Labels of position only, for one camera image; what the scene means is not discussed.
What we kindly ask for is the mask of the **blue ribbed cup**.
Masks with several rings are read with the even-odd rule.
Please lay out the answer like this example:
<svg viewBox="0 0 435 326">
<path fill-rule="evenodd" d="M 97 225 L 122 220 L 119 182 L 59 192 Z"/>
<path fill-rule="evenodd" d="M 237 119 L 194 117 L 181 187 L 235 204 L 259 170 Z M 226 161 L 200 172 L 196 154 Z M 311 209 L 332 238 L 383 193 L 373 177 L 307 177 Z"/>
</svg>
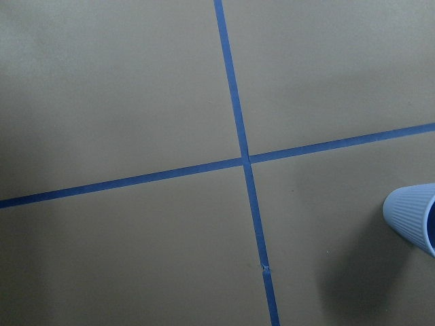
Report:
<svg viewBox="0 0 435 326">
<path fill-rule="evenodd" d="M 434 256 L 434 184 L 401 187 L 383 203 L 387 224 L 403 238 Z"/>
</svg>

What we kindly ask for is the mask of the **crossing blue tape strip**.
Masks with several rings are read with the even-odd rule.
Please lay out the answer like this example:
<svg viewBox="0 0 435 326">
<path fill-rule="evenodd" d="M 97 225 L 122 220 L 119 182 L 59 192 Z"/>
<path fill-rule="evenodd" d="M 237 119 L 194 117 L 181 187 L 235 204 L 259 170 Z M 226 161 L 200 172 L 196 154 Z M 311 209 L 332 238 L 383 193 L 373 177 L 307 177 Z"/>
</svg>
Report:
<svg viewBox="0 0 435 326">
<path fill-rule="evenodd" d="M 250 156 L 249 161 L 251 163 L 268 162 L 272 160 L 302 156 L 302 155 L 321 152 L 321 151 L 330 151 L 333 149 L 353 147 L 353 146 L 363 145 L 367 143 L 375 143 L 379 141 L 396 139 L 400 137 L 409 137 L 416 134 L 423 134 L 423 133 L 433 132 L 433 131 L 434 131 L 434 123 L 422 124 L 418 126 L 410 126 L 407 128 L 399 128 L 399 129 L 388 130 L 383 132 L 376 132 L 372 134 L 365 134 L 356 137 L 349 137 L 345 139 L 337 139 L 337 140 L 323 142 L 323 143 L 315 143 L 312 145 L 304 145 L 304 146 L 293 147 L 289 149 L 281 149 L 277 151 L 259 153 Z M 121 178 L 121 179 L 116 179 L 111 181 L 104 181 L 100 183 L 91 183 L 88 185 L 81 185 L 81 186 L 70 187 L 66 189 L 58 189 L 50 192 L 42 192 L 38 194 L 31 194 L 28 196 L 5 199 L 1 201 L 1 208 L 6 209 L 14 206 L 22 206 L 22 205 L 32 204 L 36 202 L 56 200 L 59 198 L 66 198 L 70 196 L 79 196 L 82 194 L 101 192 L 109 189 L 128 187 L 128 186 L 139 185 L 143 183 L 161 181 L 165 179 L 173 179 L 173 178 L 184 177 L 188 175 L 208 173 L 214 170 L 224 170 L 227 168 L 232 168 L 232 167 L 237 167 L 242 165 L 243 165 L 243 158 L 233 158 L 229 160 L 221 160 L 217 162 L 210 162 L 210 163 L 199 164 L 194 166 L 164 170 L 156 173 Z"/>
</svg>

